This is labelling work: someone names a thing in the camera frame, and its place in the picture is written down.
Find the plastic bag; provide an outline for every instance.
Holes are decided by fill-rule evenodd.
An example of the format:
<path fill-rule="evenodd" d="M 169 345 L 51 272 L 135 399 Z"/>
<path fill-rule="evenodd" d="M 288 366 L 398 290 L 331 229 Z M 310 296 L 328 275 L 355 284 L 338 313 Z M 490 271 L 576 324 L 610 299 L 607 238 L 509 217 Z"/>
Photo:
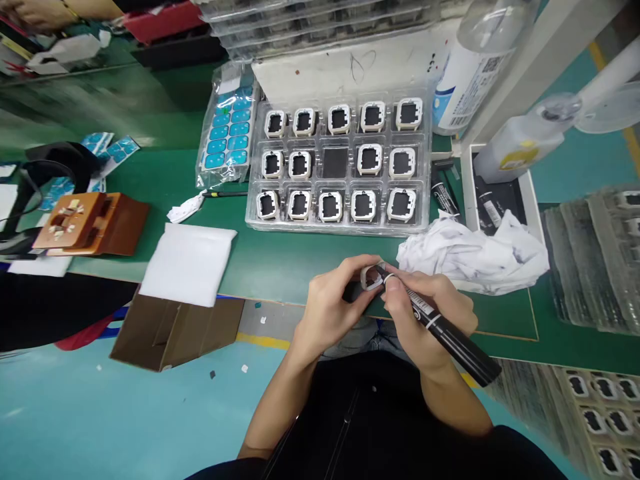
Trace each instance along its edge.
<path fill-rule="evenodd" d="M 227 62 L 213 72 L 213 91 L 202 125 L 195 166 L 196 188 L 218 191 L 244 181 L 260 88 L 250 65 Z"/>

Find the white bottle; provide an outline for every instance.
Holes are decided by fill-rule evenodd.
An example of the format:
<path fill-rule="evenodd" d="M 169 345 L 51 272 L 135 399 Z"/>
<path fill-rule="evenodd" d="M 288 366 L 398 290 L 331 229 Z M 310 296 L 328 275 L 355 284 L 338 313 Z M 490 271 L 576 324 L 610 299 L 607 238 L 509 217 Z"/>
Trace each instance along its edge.
<path fill-rule="evenodd" d="M 433 100 L 433 132 L 470 122 L 528 27 L 539 0 L 474 0 L 462 19 Z"/>
<path fill-rule="evenodd" d="M 581 108 L 580 97 L 558 93 L 528 114 L 510 118 L 474 158 L 475 174 L 486 183 L 515 180 L 564 142 L 563 132 L 573 126 Z"/>

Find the yellow floor line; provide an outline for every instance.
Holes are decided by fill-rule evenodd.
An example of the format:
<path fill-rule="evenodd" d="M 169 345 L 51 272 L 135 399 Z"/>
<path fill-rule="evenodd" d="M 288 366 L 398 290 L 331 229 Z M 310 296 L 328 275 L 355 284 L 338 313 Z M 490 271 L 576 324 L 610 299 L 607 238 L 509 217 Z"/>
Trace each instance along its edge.
<path fill-rule="evenodd" d="M 254 345 L 260 345 L 261 347 L 276 348 L 280 350 L 289 350 L 291 342 L 286 340 L 275 339 L 271 337 L 259 337 L 258 335 L 248 335 L 246 333 L 238 332 L 235 336 L 236 341 L 243 341 L 252 343 Z"/>
<path fill-rule="evenodd" d="M 589 45 L 589 53 L 598 71 L 601 71 L 607 66 L 605 56 L 602 54 L 602 50 L 600 50 L 596 42 L 591 42 Z M 622 135 L 627 142 L 627 149 L 635 165 L 635 172 L 638 177 L 640 177 L 640 145 L 638 144 L 638 138 L 635 136 L 635 132 L 631 127 L 622 130 Z"/>
<path fill-rule="evenodd" d="M 259 337 L 258 335 L 248 335 L 246 333 L 238 332 L 235 337 L 236 341 L 243 341 L 247 343 L 252 343 L 254 345 L 260 345 L 261 347 L 275 348 L 280 350 L 288 350 L 289 346 L 291 346 L 291 342 L 286 340 L 275 339 L 271 337 Z M 479 388 L 478 384 L 468 373 L 462 373 L 462 378 L 464 378 L 467 385 L 471 388 Z"/>

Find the blue floor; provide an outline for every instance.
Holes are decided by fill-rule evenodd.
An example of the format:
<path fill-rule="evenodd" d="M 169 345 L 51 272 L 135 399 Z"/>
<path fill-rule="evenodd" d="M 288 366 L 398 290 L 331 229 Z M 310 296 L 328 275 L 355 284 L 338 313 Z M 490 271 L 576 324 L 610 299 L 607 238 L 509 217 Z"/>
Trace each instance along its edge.
<path fill-rule="evenodd" d="M 542 95 L 578 93 L 597 69 L 588 50 L 582 52 Z M 638 182 L 635 165 L 621 131 L 588 135 L 575 128 L 565 142 L 531 168 L 537 200 L 561 203 L 600 190 L 605 185 Z"/>
<path fill-rule="evenodd" d="M 153 373 L 110 360 L 113 342 L 72 352 L 49 345 L 0 361 L 0 479 L 177 480 L 231 460 L 285 353 L 236 342 Z M 534 440 L 568 478 L 584 479 L 479 396 L 494 423 Z"/>

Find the green workbench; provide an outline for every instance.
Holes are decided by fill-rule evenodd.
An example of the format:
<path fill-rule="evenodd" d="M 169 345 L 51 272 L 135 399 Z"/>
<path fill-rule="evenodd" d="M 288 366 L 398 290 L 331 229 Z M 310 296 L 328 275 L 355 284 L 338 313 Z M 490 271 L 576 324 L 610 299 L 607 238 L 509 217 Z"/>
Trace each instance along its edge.
<path fill-rule="evenodd" d="M 27 128 L 19 125 L 19 134 L 30 136 L 32 145 L 79 140 L 92 131 L 113 131 L 116 138 L 130 134 L 143 146 L 107 178 L 108 191 L 122 192 L 151 205 L 135 256 L 76 258 L 70 271 L 142 280 L 164 231 L 167 212 L 197 193 L 195 160 L 210 78 L 210 65 L 161 73 L 130 65 L 2 89 L 0 108 L 10 108 L 21 118 L 40 116 L 47 120 L 32 121 Z M 13 154 L 4 157 L 10 159 L 19 157 L 24 147 L 16 143 L 14 149 L 6 145 L 2 148 Z M 450 151 L 450 141 L 434 136 L 432 150 Z M 229 188 L 245 189 L 246 185 Z M 255 231 L 244 221 L 246 201 L 246 197 L 206 200 L 203 208 L 185 221 L 238 232 L 219 289 L 225 295 L 304 305 L 307 284 L 314 275 L 360 253 L 375 253 L 394 262 L 403 241 Z M 34 213 L 25 221 L 36 217 L 39 215 Z M 640 338 L 560 322 L 546 277 L 530 289 L 501 297 L 470 296 L 479 318 L 474 340 L 490 355 L 640 374 Z M 380 300 L 367 314 L 388 316 Z"/>

